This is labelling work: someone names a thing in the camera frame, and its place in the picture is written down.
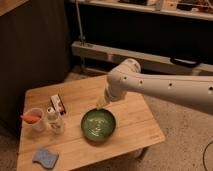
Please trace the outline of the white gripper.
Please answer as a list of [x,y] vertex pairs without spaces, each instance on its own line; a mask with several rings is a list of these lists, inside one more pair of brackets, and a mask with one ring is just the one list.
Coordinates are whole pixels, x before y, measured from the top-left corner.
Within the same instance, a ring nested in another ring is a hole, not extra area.
[[116,102],[124,98],[124,91],[116,87],[106,87],[104,90],[104,97],[100,97],[96,103],[96,109],[102,109],[108,102]]

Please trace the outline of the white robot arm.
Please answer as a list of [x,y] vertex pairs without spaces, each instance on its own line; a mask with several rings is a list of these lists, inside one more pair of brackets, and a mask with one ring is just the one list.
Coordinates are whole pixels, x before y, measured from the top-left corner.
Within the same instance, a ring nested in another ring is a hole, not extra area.
[[213,115],[213,76],[141,74],[140,64],[128,58],[113,68],[106,80],[97,109],[124,99],[127,92],[137,92]]

